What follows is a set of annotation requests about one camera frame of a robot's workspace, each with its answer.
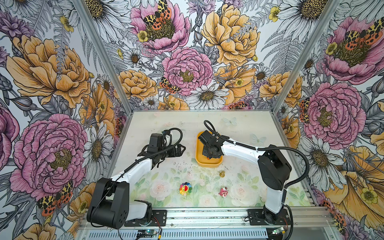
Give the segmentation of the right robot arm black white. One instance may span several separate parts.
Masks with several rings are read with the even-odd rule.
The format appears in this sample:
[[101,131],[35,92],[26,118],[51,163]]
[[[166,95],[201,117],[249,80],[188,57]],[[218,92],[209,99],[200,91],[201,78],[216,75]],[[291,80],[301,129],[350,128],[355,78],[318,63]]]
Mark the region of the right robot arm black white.
[[276,224],[285,206],[285,183],[292,171],[282,152],[273,145],[266,149],[249,146],[226,136],[217,137],[209,131],[198,135],[198,143],[203,145],[203,149],[198,150],[198,153],[208,159],[230,156],[259,166],[262,180],[267,186],[267,198],[258,218],[270,225]]

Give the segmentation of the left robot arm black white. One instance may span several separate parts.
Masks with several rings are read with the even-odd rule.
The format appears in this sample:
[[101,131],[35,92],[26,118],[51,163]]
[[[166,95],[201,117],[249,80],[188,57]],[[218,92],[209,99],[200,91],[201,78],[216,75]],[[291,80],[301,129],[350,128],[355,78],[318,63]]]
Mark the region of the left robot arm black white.
[[149,144],[142,148],[133,163],[111,178],[101,178],[96,182],[87,221],[93,227],[120,229],[126,222],[153,220],[153,207],[147,201],[131,201],[131,187],[167,158],[183,155],[185,146],[181,144],[183,132],[179,128],[151,134]]

